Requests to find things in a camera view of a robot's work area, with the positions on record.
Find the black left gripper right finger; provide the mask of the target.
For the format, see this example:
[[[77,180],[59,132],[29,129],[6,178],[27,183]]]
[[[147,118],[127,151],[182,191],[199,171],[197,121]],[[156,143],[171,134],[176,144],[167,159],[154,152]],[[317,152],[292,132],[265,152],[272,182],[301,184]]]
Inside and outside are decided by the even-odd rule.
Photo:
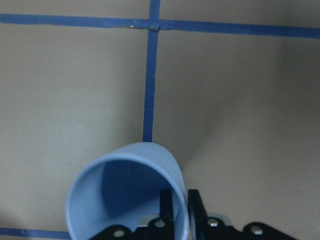
[[[187,208],[194,240],[293,240],[294,238],[262,222],[251,222],[242,230],[221,214],[208,214],[197,189],[189,189]]]

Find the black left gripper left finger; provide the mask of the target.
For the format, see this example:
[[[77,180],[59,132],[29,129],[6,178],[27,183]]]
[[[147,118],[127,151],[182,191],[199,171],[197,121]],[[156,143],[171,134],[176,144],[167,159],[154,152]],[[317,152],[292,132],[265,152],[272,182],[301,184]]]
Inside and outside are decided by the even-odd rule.
[[[123,225],[111,225],[92,237],[93,240],[173,240],[174,229],[173,197],[170,189],[160,191],[159,216],[151,219],[146,226],[135,231]]]

